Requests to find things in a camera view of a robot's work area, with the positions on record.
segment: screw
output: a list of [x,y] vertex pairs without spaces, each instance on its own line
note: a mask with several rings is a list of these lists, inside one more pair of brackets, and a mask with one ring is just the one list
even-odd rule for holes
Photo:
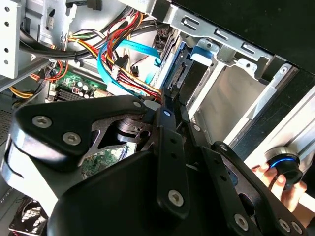
[[249,228],[248,223],[247,223],[246,219],[242,215],[235,214],[234,215],[234,220],[235,220],[236,224],[239,227],[241,227],[242,230],[244,230],[244,231],[248,230],[248,228]]
[[184,204],[184,198],[180,192],[176,190],[170,190],[168,192],[168,199],[177,207],[181,207]]
[[141,104],[138,103],[138,102],[133,102],[133,104],[134,104],[136,107],[141,107]]
[[76,146],[81,142],[81,138],[78,134],[73,132],[67,132],[63,135],[63,140],[66,144]]
[[220,147],[224,150],[224,151],[227,151],[227,148],[224,144],[221,144]]
[[282,228],[284,228],[285,231],[287,231],[288,233],[291,232],[289,225],[284,220],[280,219],[279,223],[282,226]]
[[281,74],[284,74],[284,73],[287,72],[287,70],[288,70],[288,68],[287,68],[286,66],[285,66],[285,67],[282,67],[281,70],[280,70],[280,73],[281,73]]
[[198,132],[201,131],[201,129],[200,129],[200,127],[199,127],[198,125],[194,124],[193,127],[194,127],[194,129],[197,130]]
[[299,234],[302,234],[302,233],[303,233],[301,227],[300,227],[297,223],[295,223],[294,221],[292,221],[291,223],[292,223],[292,226],[294,227],[294,229],[295,229]]
[[164,111],[164,114],[166,114],[168,117],[171,116],[171,114],[168,111]]
[[48,128],[53,124],[51,119],[45,116],[35,116],[31,121],[39,128]]

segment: motherboard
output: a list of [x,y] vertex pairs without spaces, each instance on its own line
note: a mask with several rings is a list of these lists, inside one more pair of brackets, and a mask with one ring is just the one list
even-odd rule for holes
[[84,179],[105,170],[117,162],[132,155],[136,144],[127,143],[119,149],[104,150],[86,158],[82,164],[82,176]]
[[48,101],[74,101],[111,96],[102,81],[92,81],[68,71],[65,76],[50,84]]

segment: green circuit board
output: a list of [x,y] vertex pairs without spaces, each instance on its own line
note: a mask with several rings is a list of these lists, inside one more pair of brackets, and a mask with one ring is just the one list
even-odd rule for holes
[[94,89],[101,89],[103,91],[106,91],[107,86],[103,84],[99,84],[97,82],[91,81],[89,79],[85,79],[84,77],[81,77],[79,75],[76,75],[71,72],[67,72],[63,78],[56,81],[57,86],[61,86],[62,88],[66,90],[72,90],[72,88],[78,83],[82,82],[83,84],[86,84],[89,88]]
[[134,150],[135,144],[127,143],[126,146],[119,149],[104,150],[86,158],[82,164],[81,173],[83,178],[86,179],[116,164],[123,158],[133,154]]

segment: yellow wire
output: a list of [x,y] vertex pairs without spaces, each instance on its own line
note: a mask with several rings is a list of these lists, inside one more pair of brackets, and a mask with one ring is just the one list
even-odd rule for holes
[[23,99],[28,99],[28,98],[30,98],[30,97],[33,96],[33,94],[27,94],[27,93],[24,93],[25,95],[20,94],[17,90],[14,90],[13,87],[9,87],[9,89],[11,90],[11,92],[12,92],[13,94],[15,94],[16,96],[18,96],[18,97],[20,97],[20,98],[23,98]]
[[89,48],[85,43],[83,43],[82,41],[76,40],[74,38],[69,38],[68,40],[72,41],[72,42],[77,42],[78,44],[80,44],[82,47],[87,49],[89,52],[91,52],[97,58],[97,54],[91,48]]
[[12,89],[13,91],[15,91],[16,93],[19,93],[19,94],[21,94],[21,95],[23,95],[23,96],[33,96],[33,94],[32,94],[31,92],[20,92],[20,91],[18,91],[16,88],[14,88],[14,87],[12,87],[12,86],[11,86],[11,89]]

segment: hand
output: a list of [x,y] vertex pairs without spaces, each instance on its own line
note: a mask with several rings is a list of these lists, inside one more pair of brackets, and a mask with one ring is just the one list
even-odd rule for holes
[[277,180],[271,186],[273,179],[277,175],[277,169],[269,169],[267,163],[260,167],[252,169],[256,176],[270,189],[271,192],[291,211],[293,212],[306,191],[307,186],[303,181],[296,183],[290,190],[284,190],[286,178],[284,175],[279,175]]

